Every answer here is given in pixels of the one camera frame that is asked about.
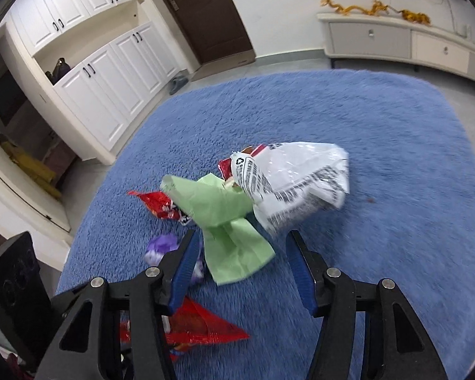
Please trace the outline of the white printed plastic bag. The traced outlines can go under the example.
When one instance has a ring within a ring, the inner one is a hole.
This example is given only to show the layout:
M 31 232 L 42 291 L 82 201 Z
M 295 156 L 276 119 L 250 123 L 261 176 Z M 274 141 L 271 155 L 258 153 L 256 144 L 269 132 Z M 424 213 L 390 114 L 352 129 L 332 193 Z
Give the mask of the white printed plastic bag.
M 320 209 L 340 209 L 350 192 L 349 156 L 333 143 L 266 144 L 256 156 L 235 152 L 231 172 L 271 236 Z

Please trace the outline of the pink snack wrapper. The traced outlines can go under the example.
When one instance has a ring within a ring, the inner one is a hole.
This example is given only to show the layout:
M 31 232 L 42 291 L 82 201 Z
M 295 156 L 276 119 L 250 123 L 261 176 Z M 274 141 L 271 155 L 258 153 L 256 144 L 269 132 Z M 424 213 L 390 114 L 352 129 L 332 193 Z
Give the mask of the pink snack wrapper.
M 257 146 L 248 146 L 247 148 L 242 150 L 242 153 L 246 155 L 256 156 L 260 152 L 262 152 L 263 149 L 266 149 L 266 147 L 267 147 L 266 144 L 260 144 Z M 232 177 L 231 158 L 228 157 L 227 159 L 220 161 L 218 163 L 218 169 L 224 181 L 227 181 L 228 179 L 230 179 Z

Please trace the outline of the red colourful snack wrapper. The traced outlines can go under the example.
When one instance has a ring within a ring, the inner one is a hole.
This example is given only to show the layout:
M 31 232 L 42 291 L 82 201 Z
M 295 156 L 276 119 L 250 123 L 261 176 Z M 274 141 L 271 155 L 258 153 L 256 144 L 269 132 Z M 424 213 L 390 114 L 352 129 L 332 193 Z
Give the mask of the red colourful snack wrapper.
M 250 337 L 239 326 L 215 315 L 189 297 L 183 300 L 172 316 L 163 316 L 162 322 L 171 361 L 178 360 L 194 346 L 215 346 Z

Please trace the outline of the green paper wrapper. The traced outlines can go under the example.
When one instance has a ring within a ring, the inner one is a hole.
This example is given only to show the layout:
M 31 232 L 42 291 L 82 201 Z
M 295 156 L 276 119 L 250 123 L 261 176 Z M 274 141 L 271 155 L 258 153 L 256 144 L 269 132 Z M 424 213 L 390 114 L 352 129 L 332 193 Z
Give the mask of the green paper wrapper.
M 209 173 L 196 181 L 165 175 L 160 190 L 200 227 L 206 266 L 217 285 L 241 282 L 275 257 L 246 219 L 253 204 L 240 187 Z

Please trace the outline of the red white snack wrapper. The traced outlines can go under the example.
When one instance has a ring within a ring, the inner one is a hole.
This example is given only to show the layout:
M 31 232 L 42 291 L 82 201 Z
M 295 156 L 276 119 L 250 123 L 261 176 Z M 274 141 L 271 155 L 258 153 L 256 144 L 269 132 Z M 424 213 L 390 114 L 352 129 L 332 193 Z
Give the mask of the red white snack wrapper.
M 145 204 L 147 209 L 160 220 L 175 220 L 182 225 L 188 225 L 192 218 L 176 206 L 169 196 L 162 191 L 139 192 L 131 190 L 129 196 L 136 196 Z

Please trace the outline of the blue shaggy rug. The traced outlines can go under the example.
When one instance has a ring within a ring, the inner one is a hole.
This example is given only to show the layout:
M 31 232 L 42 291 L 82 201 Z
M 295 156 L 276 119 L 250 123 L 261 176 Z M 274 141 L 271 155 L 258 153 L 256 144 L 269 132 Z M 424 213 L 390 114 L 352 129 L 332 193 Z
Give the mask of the blue shaggy rug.
M 197 346 L 180 379 L 304 379 L 321 323 L 287 260 L 293 229 L 328 266 L 389 278 L 442 360 L 475 361 L 475 154 L 433 85 L 322 70 L 178 95 L 118 157 L 74 238 L 58 289 L 146 269 L 147 243 L 194 227 L 206 244 L 189 296 L 248 334 Z

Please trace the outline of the grey slippers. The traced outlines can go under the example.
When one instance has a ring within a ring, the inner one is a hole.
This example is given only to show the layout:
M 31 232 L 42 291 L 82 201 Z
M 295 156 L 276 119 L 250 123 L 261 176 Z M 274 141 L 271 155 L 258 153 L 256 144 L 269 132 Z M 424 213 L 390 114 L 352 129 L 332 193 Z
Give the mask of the grey slippers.
M 180 75 L 180 76 L 173 77 L 172 80 L 170 81 L 169 95 L 176 94 L 179 90 L 181 90 L 188 83 L 189 83 L 189 79 L 188 79 L 187 76 Z

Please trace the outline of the black handbag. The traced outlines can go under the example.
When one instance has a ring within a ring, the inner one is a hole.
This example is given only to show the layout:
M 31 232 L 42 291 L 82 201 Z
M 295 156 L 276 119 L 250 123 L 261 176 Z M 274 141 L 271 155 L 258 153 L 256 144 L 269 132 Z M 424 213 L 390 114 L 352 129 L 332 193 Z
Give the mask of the black handbag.
M 71 66 L 66 62 L 65 58 L 59 58 L 55 64 L 54 70 L 46 71 L 45 76 L 53 84 L 57 84 L 63 76 L 71 70 Z

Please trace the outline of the white TV console cabinet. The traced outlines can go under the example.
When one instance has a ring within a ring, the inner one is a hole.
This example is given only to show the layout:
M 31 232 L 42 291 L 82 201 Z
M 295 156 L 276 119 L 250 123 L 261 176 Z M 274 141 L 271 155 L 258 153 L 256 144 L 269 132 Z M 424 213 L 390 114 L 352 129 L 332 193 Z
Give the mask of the white TV console cabinet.
M 328 58 L 429 67 L 475 81 L 475 44 L 440 28 L 395 18 L 320 13 Z

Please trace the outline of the white shoe cabinet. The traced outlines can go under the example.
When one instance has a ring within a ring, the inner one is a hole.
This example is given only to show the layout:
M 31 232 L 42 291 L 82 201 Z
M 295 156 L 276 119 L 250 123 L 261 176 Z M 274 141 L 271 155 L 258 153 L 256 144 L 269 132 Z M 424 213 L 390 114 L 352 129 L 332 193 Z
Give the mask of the white shoe cabinet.
M 170 81 L 193 65 L 162 0 L 16 0 L 1 56 L 28 100 L 84 161 L 111 165 Z M 71 70 L 45 76 L 65 58 Z

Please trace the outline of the dark brown door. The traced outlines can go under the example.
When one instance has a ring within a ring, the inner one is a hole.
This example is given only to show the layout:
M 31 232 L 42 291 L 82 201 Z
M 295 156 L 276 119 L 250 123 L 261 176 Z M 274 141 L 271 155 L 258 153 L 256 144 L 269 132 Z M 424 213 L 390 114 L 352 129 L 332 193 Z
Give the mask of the dark brown door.
M 233 0 L 164 0 L 200 64 L 253 49 Z

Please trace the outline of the golden dragon ornament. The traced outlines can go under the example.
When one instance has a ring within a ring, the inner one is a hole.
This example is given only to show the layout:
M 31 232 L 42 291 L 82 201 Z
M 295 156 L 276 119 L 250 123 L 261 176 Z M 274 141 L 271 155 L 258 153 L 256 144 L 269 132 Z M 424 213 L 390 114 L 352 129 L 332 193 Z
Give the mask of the golden dragon ornament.
M 381 2 L 380 0 L 372 0 L 372 5 L 369 9 L 360 7 L 358 5 L 343 6 L 333 0 L 321 0 L 322 7 L 330 7 L 335 13 L 349 16 L 352 13 L 358 12 L 365 16 L 380 16 L 382 14 L 389 15 L 390 12 L 399 15 L 404 21 L 422 24 L 426 26 L 432 25 L 431 18 L 422 12 L 414 12 L 408 9 L 395 9 L 392 6 Z

